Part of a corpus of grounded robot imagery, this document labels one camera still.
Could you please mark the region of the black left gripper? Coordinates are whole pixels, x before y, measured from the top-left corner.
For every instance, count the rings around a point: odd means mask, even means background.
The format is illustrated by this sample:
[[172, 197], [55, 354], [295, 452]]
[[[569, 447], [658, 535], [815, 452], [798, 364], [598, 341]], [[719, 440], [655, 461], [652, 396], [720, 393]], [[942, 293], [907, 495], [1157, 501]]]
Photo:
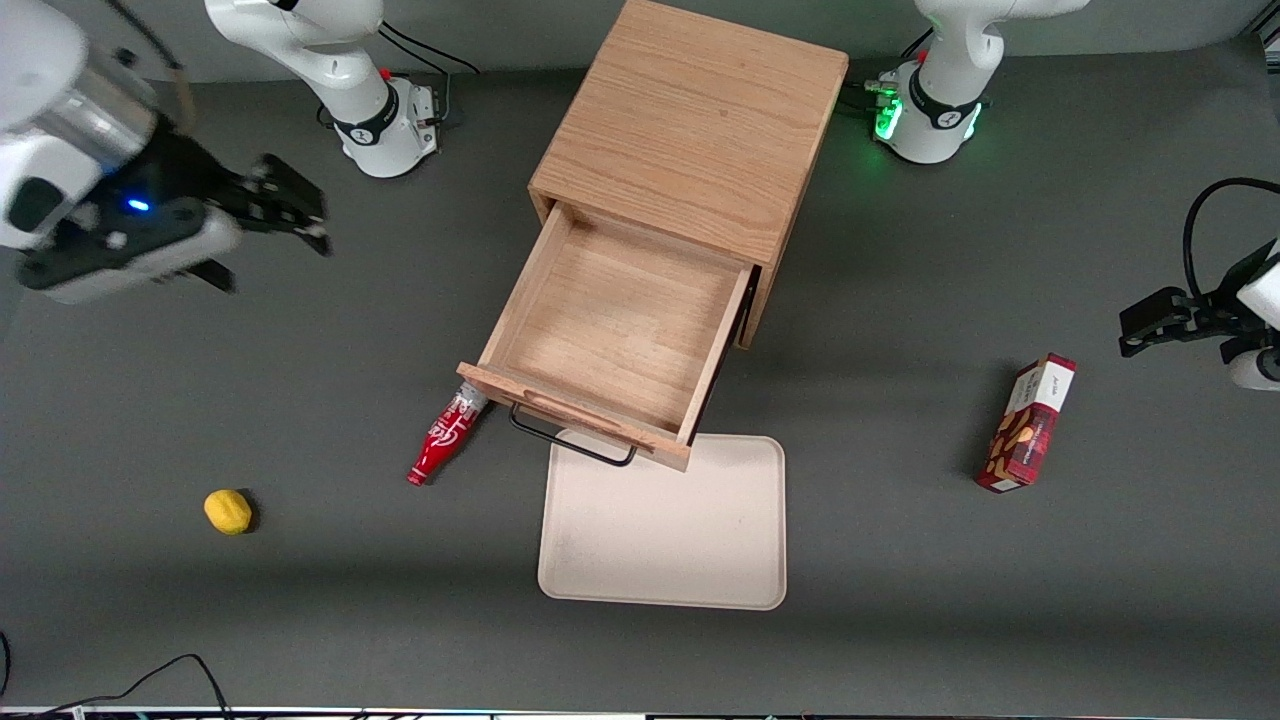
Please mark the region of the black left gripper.
[[1134, 357], [1167, 342], [1231, 337], [1219, 346], [1228, 368], [1257, 368], [1265, 334], [1277, 334], [1277, 240], [1272, 238], [1231, 265], [1216, 290], [1203, 291], [1189, 255], [1190, 297], [1165, 287], [1119, 313], [1119, 352]]

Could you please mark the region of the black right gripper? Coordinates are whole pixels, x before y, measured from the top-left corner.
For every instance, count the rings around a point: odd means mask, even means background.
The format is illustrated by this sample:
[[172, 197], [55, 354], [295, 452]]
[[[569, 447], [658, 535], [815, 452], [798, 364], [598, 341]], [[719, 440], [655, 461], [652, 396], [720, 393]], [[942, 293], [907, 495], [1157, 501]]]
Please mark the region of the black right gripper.
[[[244, 233], [287, 233], [333, 255], [325, 193], [264, 154], [244, 176], [173, 128], [157, 128], [129, 160], [106, 167], [88, 192], [90, 243], [238, 243]], [[195, 278], [236, 293], [236, 274], [209, 259]]]

